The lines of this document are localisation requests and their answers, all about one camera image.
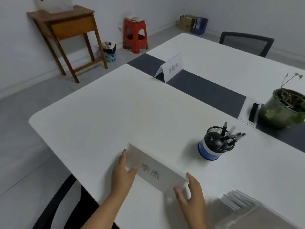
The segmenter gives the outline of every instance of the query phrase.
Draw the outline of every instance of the dark gray table strip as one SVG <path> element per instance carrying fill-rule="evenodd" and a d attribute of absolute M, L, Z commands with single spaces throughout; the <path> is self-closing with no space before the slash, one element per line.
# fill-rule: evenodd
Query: dark gray table strip
<path fill-rule="evenodd" d="M 165 61 L 149 54 L 143 54 L 130 61 L 128 65 L 131 65 L 150 76 L 155 76 L 159 67 L 163 63 L 165 63 Z M 163 74 L 160 74 L 157 78 L 160 80 L 163 79 L 164 81 Z M 242 105 L 246 99 L 245 96 L 237 92 L 185 70 L 180 71 L 170 79 L 167 84 L 230 116 L 235 117 L 236 119 L 238 118 Z M 265 122 L 259 118 L 256 128 L 298 150 L 301 150 L 302 152 L 305 152 L 305 140 L 303 139 L 305 135 L 305 124 L 296 125 L 292 129 L 276 129 L 265 124 Z"/>

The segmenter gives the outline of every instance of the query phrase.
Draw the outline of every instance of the cardboard box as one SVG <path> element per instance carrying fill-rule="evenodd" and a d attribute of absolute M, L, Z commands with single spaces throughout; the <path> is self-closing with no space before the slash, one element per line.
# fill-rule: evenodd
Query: cardboard box
<path fill-rule="evenodd" d="M 188 14 L 180 16 L 179 29 L 184 31 L 191 31 L 196 18 L 197 18 L 196 16 L 188 15 Z"/>

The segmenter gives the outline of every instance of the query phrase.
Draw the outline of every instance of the gray tile floor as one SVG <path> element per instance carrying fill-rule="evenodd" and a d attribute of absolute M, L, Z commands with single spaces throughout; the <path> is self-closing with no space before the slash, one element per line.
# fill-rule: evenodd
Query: gray tile floor
<path fill-rule="evenodd" d="M 180 33 L 182 31 L 174 26 L 149 36 L 149 49 Z M 214 42 L 219 41 L 218 37 L 209 34 L 202 37 Z M 0 228 L 31 228 L 51 196 L 69 175 L 67 168 L 30 127 L 29 118 L 37 111 L 146 51 L 143 49 L 140 54 L 135 55 L 130 54 L 128 50 L 119 49 L 116 53 L 117 61 L 109 64 L 109 69 L 104 69 L 103 65 L 99 64 L 78 73 L 80 84 L 76 84 L 71 74 L 67 72 L 66 77 L 61 75 L 54 77 L 0 100 L 0 212 L 7 212 L 0 214 Z M 301 61 L 272 53 L 269 53 L 267 58 L 305 69 L 305 63 Z M 79 194 L 78 188 L 74 191 L 74 195 Z M 14 201 L 22 202 L 22 205 L 18 206 Z M 71 208 L 73 200 L 65 201 L 66 205 L 61 209 L 67 216 L 70 212 L 67 209 Z M 61 216 L 62 218 L 59 217 L 56 221 L 64 223 L 66 216 L 65 214 Z M 21 219 L 10 225 L 8 220 L 17 218 Z"/>

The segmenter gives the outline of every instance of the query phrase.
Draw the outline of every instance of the white table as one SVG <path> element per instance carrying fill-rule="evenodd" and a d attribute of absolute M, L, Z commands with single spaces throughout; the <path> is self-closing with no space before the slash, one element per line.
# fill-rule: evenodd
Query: white table
<path fill-rule="evenodd" d="M 263 103 L 286 73 L 304 73 L 189 34 L 148 52 L 164 61 L 178 53 L 185 70 Z M 305 82 L 295 79 L 287 88 L 302 92 Z M 218 160 L 206 161 L 197 143 L 225 121 L 247 136 Z M 130 65 L 39 111 L 30 124 L 100 203 L 109 193 L 112 163 L 131 142 L 195 176 L 207 202 L 238 189 L 305 227 L 303 152 Z M 139 176 L 115 222 L 121 229 L 185 227 L 177 204 Z"/>

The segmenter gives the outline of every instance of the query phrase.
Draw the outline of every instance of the hand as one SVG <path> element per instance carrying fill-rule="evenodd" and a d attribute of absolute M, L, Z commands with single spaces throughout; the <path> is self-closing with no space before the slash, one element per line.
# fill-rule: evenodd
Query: hand
<path fill-rule="evenodd" d="M 189 179 L 189 189 L 191 191 L 191 198 L 186 200 L 178 188 L 174 188 L 176 198 L 179 202 L 180 208 L 184 218 L 190 229 L 205 229 L 205 200 L 202 193 L 200 183 L 189 173 L 186 173 Z"/>
<path fill-rule="evenodd" d="M 122 196 L 124 199 L 128 195 L 138 168 L 134 167 L 129 172 L 125 168 L 126 150 L 114 165 L 111 175 L 111 194 Z"/>

